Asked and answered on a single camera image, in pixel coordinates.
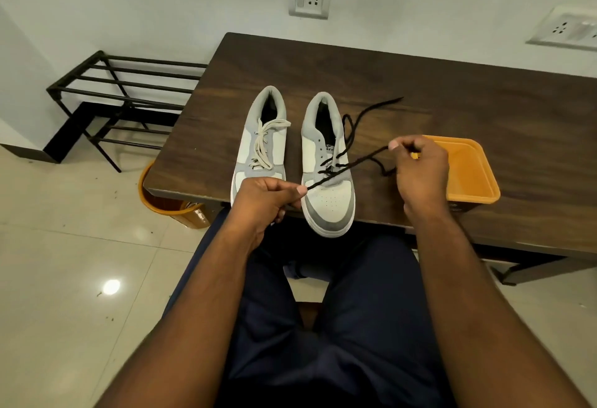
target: forearm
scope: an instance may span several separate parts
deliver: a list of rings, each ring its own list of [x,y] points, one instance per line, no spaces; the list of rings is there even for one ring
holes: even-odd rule
[[[251,236],[225,223],[172,310],[146,338],[98,407],[213,404],[243,292]]]
[[[415,224],[429,311],[460,407],[587,407],[449,214]]]

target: sneaker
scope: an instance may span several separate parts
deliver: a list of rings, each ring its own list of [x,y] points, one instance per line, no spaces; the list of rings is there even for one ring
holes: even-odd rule
[[[241,183],[248,177],[276,177],[286,180],[286,106],[280,91],[264,88],[255,98],[241,138],[230,187],[230,204],[234,203]]]
[[[330,94],[320,92],[304,115],[303,180],[311,186],[348,164],[344,126],[338,106]],[[322,237],[344,235],[354,220],[354,185],[345,171],[309,190],[301,199],[304,217]]]

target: wooden table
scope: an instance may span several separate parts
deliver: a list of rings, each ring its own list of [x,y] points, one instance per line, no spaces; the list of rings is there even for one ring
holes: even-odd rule
[[[363,118],[351,161],[407,133],[476,140],[502,198],[460,221],[474,243],[500,247],[485,246],[489,254],[520,264],[500,275],[504,283],[597,265],[596,79],[228,33],[145,187],[164,197],[229,201],[247,111],[267,85],[279,88],[293,124],[289,180],[300,181],[300,129],[319,91],[353,118],[404,96]],[[380,159],[392,166],[387,153]],[[408,226],[392,178],[371,162],[352,176],[355,220]]]

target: floor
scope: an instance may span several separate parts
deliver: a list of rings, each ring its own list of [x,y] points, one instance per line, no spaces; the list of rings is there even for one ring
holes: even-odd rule
[[[138,200],[156,151],[104,147],[123,173],[85,140],[60,165],[0,148],[0,406],[92,406],[160,318],[203,236]],[[120,283],[112,295],[109,280]],[[306,301],[326,288],[291,286]],[[500,289],[597,406],[597,271]]]

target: pants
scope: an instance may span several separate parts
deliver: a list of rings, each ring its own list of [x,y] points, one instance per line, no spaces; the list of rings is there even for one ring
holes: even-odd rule
[[[173,306],[226,219],[218,214],[176,286]],[[303,330],[282,264],[334,268],[312,332]],[[455,406],[433,333],[419,263],[396,228],[354,223],[323,238],[306,221],[269,227],[250,255],[222,384],[267,387],[324,382],[393,406]]]

